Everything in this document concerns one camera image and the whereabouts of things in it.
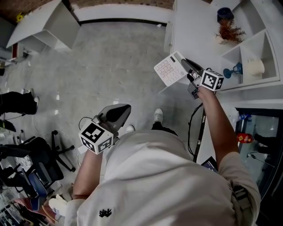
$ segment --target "hand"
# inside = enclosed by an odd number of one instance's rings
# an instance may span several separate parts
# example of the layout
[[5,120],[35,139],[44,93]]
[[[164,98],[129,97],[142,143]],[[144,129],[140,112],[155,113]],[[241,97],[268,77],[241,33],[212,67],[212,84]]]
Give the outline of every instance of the hand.
[[202,101],[204,101],[207,97],[209,96],[214,96],[214,92],[203,87],[203,86],[199,86],[198,87],[199,92],[198,92],[198,96],[199,98],[201,98]]

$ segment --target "red brick wall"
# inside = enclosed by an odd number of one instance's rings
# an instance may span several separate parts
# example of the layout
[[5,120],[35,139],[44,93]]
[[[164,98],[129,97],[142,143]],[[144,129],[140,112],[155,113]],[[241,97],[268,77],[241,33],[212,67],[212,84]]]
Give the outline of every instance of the red brick wall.
[[[14,23],[19,13],[28,13],[51,0],[0,0],[0,16]],[[99,4],[141,4],[172,9],[174,0],[69,0],[70,4],[87,7]]]

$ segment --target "black pants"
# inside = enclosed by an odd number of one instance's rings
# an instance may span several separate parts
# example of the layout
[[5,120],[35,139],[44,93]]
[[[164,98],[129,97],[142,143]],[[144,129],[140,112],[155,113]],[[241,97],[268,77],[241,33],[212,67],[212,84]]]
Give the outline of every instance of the black pants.
[[257,151],[259,153],[271,154],[273,150],[277,148],[278,140],[276,137],[263,137],[261,135],[255,134],[254,138],[256,141],[266,146],[258,147]]
[[0,115],[8,112],[34,115],[37,106],[31,93],[9,92],[0,95]]
[[154,123],[153,126],[152,126],[152,130],[163,130],[163,131],[172,133],[172,134],[177,136],[177,134],[173,130],[163,127],[160,122]]

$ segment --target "dried flower arrangement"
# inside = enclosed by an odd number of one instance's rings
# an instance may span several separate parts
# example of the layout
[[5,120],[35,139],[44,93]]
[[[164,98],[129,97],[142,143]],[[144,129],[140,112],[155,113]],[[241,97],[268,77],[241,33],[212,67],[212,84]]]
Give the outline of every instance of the dried flower arrangement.
[[230,40],[235,43],[241,43],[243,40],[241,38],[242,35],[246,34],[242,31],[241,27],[234,27],[234,20],[223,19],[220,22],[220,27],[218,29],[218,33],[215,34],[216,37],[221,37],[224,40]]

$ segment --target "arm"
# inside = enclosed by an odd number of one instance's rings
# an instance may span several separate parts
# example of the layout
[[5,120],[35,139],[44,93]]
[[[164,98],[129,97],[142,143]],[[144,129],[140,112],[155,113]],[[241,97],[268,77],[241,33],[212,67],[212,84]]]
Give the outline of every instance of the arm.
[[221,160],[230,152],[239,152],[237,137],[232,125],[225,115],[218,99],[212,91],[199,87],[199,97],[207,115],[210,135],[219,167]]
[[102,153],[87,150],[73,186],[73,199],[87,199],[99,184]]

